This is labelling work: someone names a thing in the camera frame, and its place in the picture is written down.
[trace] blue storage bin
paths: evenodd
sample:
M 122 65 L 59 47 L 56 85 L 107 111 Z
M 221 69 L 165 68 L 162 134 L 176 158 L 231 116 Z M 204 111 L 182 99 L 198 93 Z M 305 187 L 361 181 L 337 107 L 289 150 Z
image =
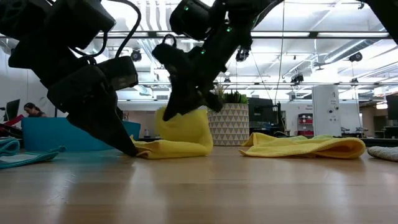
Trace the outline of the blue storage bin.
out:
M 123 125 L 129 135 L 133 135 L 135 140 L 139 139 L 140 124 L 123 121 Z M 66 118 L 24 118 L 22 130 L 27 151 L 48 151 L 59 146 L 76 152 L 113 148 L 74 127 Z

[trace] potted plant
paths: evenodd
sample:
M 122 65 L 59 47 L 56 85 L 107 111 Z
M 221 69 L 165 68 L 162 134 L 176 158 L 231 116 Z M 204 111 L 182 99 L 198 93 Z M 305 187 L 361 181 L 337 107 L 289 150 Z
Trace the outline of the potted plant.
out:
M 222 85 L 216 86 L 215 93 L 224 106 L 219 113 L 208 111 L 213 143 L 215 146 L 240 146 L 249 139 L 248 99 L 238 91 L 224 93 Z

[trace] white machine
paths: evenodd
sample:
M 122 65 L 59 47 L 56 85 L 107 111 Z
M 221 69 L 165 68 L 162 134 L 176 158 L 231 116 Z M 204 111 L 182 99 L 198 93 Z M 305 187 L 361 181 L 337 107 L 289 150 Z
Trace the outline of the white machine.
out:
M 312 88 L 314 134 L 341 136 L 339 92 L 336 85 Z

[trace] gray cloth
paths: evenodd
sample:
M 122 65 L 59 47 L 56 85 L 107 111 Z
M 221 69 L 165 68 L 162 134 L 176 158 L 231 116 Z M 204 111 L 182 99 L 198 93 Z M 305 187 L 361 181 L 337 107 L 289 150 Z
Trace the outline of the gray cloth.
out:
M 398 147 L 373 146 L 368 148 L 368 153 L 375 158 L 398 162 Z

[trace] computer monitor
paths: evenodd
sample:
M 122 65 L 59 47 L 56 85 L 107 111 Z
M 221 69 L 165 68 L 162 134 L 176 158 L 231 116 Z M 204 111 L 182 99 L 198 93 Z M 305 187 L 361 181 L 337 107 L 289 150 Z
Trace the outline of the computer monitor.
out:
M 19 102 L 20 100 L 14 100 L 7 103 L 4 121 L 10 121 L 18 116 Z
M 398 95 L 388 95 L 387 100 L 387 115 L 389 120 L 398 119 Z
M 276 123 L 272 100 L 249 98 L 249 122 L 254 128 Z

